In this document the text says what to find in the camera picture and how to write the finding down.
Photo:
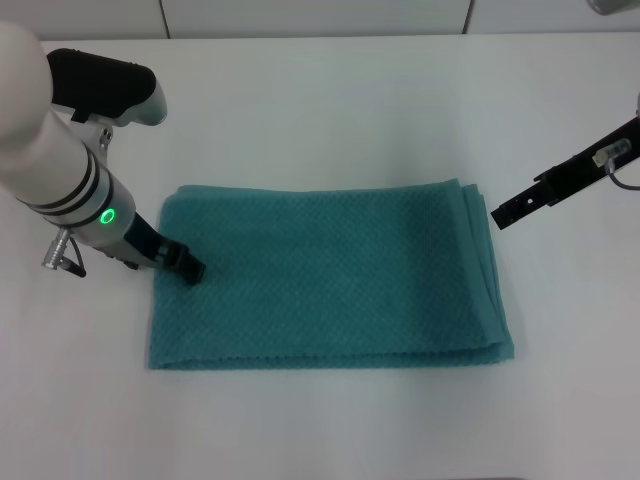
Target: green led ring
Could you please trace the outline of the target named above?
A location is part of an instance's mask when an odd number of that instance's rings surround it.
[[[116,218],[116,211],[113,208],[109,208],[108,210],[105,210],[104,212],[102,212],[102,215],[100,215],[100,223],[102,223],[103,225],[106,225],[108,223],[113,222],[115,218]]]

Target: white tabletop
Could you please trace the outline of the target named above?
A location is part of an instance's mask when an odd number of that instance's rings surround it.
[[[46,43],[152,68],[160,126],[113,173],[157,220],[183,184],[288,190],[459,177],[489,208],[632,118],[640,34]],[[620,177],[640,183],[640,165]],[[516,359],[462,369],[146,369],[152,273],[0,199],[0,476],[377,480],[640,472],[640,194],[603,181],[492,223]]]

